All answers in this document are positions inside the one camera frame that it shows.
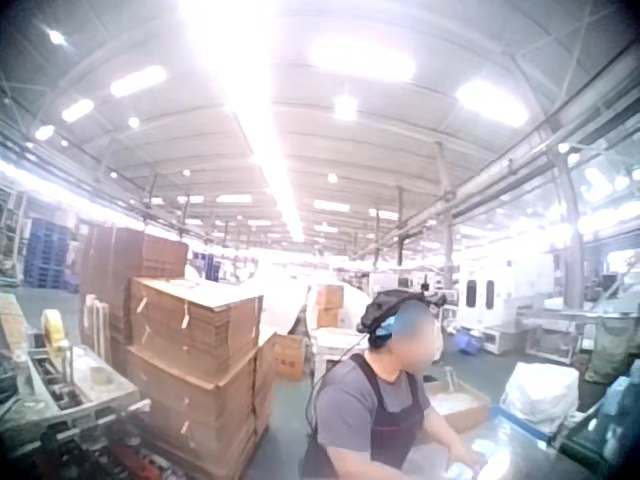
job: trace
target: red object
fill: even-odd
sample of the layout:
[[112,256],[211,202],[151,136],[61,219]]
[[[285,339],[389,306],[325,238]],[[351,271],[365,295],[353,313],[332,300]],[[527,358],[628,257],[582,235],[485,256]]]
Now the red object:
[[126,445],[110,445],[111,453],[122,462],[129,474],[136,480],[162,480],[162,475],[153,465],[141,459]]

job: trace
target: headset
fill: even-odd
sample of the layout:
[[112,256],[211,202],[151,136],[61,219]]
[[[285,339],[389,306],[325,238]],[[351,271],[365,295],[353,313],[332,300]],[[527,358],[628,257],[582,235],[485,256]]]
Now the headset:
[[380,342],[380,346],[382,346],[388,338],[382,339],[377,337],[376,330],[378,330],[385,320],[396,315],[400,310],[400,307],[408,301],[418,301],[425,304],[427,307],[434,306],[438,309],[447,304],[446,295],[440,295],[439,297],[436,297],[435,295],[427,296],[425,290],[425,285],[422,285],[420,292],[409,292],[407,290],[400,289],[384,290],[378,293],[371,303],[367,305],[367,308],[365,309],[365,312],[360,318],[360,322],[357,326],[357,331],[358,333],[362,333],[362,337],[360,337],[351,348],[345,351],[340,358],[338,358],[337,362],[327,368],[325,373],[315,380],[311,386],[311,392],[309,393],[309,398],[307,399],[307,405],[305,407],[305,417],[311,432],[314,431],[314,426],[311,421],[310,407],[311,399],[314,397],[316,388],[322,383],[322,380],[324,380],[327,374],[333,370],[333,368],[340,363],[365,337],[371,337],[372,344],[375,345],[376,342]]

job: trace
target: gray t-shirt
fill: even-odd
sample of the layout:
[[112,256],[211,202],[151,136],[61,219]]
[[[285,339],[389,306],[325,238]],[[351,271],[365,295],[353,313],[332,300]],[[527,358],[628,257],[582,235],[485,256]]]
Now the gray t-shirt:
[[[393,382],[378,377],[380,391],[389,412],[399,412],[411,405],[411,389],[405,373]],[[426,410],[429,399],[418,384],[420,403]],[[317,394],[315,418],[318,442],[354,452],[371,451],[371,426],[378,399],[362,370],[351,359],[343,360],[324,379]]]

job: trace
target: black apron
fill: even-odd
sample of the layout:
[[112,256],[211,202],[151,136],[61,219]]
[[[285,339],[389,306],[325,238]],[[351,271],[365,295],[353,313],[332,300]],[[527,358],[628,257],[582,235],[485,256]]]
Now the black apron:
[[[418,396],[418,381],[415,376],[405,373],[411,391],[411,404],[399,412],[388,412],[380,391],[378,376],[369,362],[359,353],[352,355],[351,360],[362,370],[378,400],[371,426],[371,460],[400,470],[416,443],[424,421],[424,410]],[[337,477],[327,451],[318,443],[317,425],[309,435],[300,474],[302,478]]]

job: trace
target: stack of flattened cardboard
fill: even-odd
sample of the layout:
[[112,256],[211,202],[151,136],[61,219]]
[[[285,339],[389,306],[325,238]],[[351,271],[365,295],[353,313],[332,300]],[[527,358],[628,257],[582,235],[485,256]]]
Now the stack of flattened cardboard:
[[315,305],[310,311],[311,324],[315,325],[315,328],[337,327],[340,322],[340,309],[344,305],[342,285],[318,285],[315,293]]
[[[84,237],[80,259],[80,305],[96,295],[109,305],[111,364],[126,372],[126,346],[131,344],[129,288],[134,277],[184,276],[188,246],[128,228],[93,225]],[[80,321],[80,338],[93,345],[91,329]]]
[[271,413],[262,297],[212,282],[135,279],[128,378],[151,410],[141,430],[187,469],[238,478]]

